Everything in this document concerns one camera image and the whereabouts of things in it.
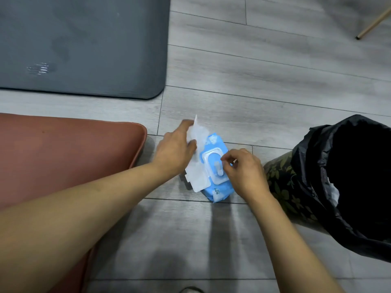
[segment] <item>black trash bag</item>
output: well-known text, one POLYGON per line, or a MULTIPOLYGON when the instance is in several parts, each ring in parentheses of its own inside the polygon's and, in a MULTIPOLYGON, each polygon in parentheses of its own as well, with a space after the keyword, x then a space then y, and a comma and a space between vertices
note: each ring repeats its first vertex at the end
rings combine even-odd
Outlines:
POLYGON ((391 128, 361 115, 310 129, 291 165, 319 222, 342 246, 391 262, 391 128), (338 204, 332 187, 339 191, 338 204))

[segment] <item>right arm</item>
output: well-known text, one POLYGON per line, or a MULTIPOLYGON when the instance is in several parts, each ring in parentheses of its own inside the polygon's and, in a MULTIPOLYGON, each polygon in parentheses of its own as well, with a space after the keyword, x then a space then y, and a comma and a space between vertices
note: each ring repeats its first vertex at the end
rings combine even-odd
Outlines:
POLYGON ((344 293, 270 193, 260 160, 246 149, 230 150, 221 160, 235 191, 258 221, 280 292, 344 293))

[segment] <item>left hand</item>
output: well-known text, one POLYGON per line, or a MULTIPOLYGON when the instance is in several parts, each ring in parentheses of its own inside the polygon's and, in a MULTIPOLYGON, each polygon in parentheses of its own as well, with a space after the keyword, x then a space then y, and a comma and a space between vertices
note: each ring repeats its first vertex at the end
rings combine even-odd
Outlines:
POLYGON ((152 163, 167 172, 171 178, 185 170, 197 149, 195 140, 188 144, 186 141, 187 130, 193 123, 193 120, 182 120, 176 130, 164 135, 156 149, 152 163))

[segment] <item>trash can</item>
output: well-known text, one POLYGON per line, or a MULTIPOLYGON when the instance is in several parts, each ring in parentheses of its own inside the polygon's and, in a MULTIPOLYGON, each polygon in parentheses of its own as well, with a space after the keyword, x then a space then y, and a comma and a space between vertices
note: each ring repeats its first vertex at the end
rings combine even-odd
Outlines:
POLYGON ((391 262, 391 128, 353 115, 310 128, 265 164, 284 211, 360 255, 391 262))

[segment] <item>wooden furniture leg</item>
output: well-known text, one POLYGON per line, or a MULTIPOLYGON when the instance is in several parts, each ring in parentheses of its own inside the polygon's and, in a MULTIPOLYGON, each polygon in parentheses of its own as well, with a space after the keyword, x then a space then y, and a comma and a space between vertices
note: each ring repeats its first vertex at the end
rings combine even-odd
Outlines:
POLYGON ((364 29, 361 33, 356 36, 357 40, 360 40, 364 37, 369 31, 371 31, 375 26, 381 23, 388 15, 391 14, 391 7, 389 7, 386 11, 384 11, 377 19, 375 19, 366 29, 364 29))

